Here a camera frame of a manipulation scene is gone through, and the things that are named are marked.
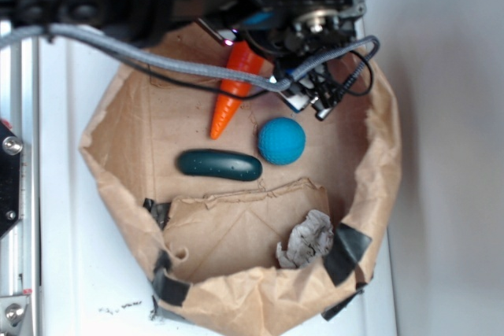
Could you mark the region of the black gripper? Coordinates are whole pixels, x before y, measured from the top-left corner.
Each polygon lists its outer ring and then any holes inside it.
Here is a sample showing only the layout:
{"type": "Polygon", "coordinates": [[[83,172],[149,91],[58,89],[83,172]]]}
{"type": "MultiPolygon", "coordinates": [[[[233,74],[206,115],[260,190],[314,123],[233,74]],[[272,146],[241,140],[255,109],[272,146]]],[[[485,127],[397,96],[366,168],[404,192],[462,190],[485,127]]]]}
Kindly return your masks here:
{"type": "Polygon", "coordinates": [[[247,42],[277,79],[303,61],[351,47],[366,0],[174,0],[172,18],[194,21],[223,46],[247,42]]]}

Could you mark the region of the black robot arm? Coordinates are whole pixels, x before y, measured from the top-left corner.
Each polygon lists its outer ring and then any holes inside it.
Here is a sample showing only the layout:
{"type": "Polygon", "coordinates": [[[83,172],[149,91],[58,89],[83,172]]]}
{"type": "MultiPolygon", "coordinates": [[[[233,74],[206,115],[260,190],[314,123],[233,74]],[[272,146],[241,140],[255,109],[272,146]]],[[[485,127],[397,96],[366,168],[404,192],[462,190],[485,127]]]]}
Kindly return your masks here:
{"type": "Polygon", "coordinates": [[[140,47],[197,24],[222,45],[245,42],[273,64],[276,82],[240,68],[168,63],[168,70],[250,83],[280,93],[295,110],[311,105],[323,120],[370,68],[371,55],[363,54],[345,79],[328,70],[329,61],[365,45],[355,28],[365,11],[365,0],[1,0],[1,17],[13,26],[1,44],[61,35],[138,67],[154,64],[140,47]]]}

